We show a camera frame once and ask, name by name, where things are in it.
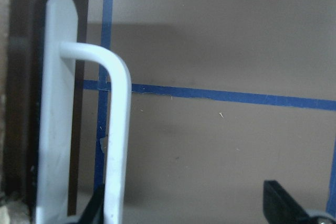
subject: curved handle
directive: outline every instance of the curved handle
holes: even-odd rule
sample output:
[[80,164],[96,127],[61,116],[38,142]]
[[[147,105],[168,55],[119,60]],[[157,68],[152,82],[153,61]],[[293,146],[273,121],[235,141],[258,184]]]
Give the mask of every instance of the curved handle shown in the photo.
[[104,223],[120,224],[131,104],[131,78],[128,68],[119,56],[95,45],[62,42],[60,55],[68,59],[97,62],[103,65],[110,75],[113,93],[105,178]]
[[48,0],[41,96],[36,224],[67,218],[75,62],[90,60],[110,74],[110,113],[104,223],[120,224],[127,158],[131,78],[117,55],[99,46],[77,43],[78,17],[72,0]]

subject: blue tape strip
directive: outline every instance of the blue tape strip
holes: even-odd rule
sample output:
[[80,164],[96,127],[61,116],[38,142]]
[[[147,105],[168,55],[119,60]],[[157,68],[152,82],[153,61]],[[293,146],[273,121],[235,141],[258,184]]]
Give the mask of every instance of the blue tape strip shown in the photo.
[[334,157],[332,159],[331,165],[327,212],[332,216],[336,217],[336,142],[334,145]]
[[[96,90],[96,81],[85,80],[84,89]],[[170,95],[182,98],[207,98],[215,101],[252,103],[260,105],[286,106],[304,109],[336,111],[336,101],[312,98],[284,97],[280,95],[253,94],[229,91],[217,91],[207,89],[190,89],[177,87],[164,87],[145,84],[132,84],[135,93],[151,93]]]
[[[112,6],[113,0],[103,0],[103,15],[100,45],[110,49],[111,46],[111,27],[112,27]],[[98,92],[98,118],[97,118],[97,135],[96,135],[96,157],[94,160],[95,176],[93,179],[94,189],[103,183],[104,175],[104,153],[101,148],[101,140],[106,137],[106,120],[107,120],[107,86],[108,73],[103,66],[99,66],[99,80],[95,84]]]

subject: door handle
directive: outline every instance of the door handle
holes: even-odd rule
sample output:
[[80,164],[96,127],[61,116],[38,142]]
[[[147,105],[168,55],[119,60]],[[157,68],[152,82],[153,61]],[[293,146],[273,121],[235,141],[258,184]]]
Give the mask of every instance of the door handle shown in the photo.
[[126,64],[111,51],[77,43],[77,11],[72,0],[48,0],[40,115],[36,224],[65,223],[75,61],[103,65],[111,79],[104,193],[104,224],[122,222],[129,131],[131,78]]

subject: horizontal blue tape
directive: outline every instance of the horizontal blue tape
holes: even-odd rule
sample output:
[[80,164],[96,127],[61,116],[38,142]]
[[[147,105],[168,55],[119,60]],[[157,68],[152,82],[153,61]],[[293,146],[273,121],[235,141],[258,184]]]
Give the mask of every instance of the horizontal blue tape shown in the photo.
[[[84,89],[97,90],[98,88],[97,86],[98,86],[97,81],[92,80],[84,81]],[[107,89],[111,90],[110,83],[107,84]],[[215,101],[336,111],[336,101],[333,100],[285,97],[280,95],[253,94],[253,93],[217,91],[207,89],[165,87],[165,86],[154,86],[145,84],[132,84],[132,91],[135,93],[169,95],[172,97],[182,97],[182,98],[207,98]]]

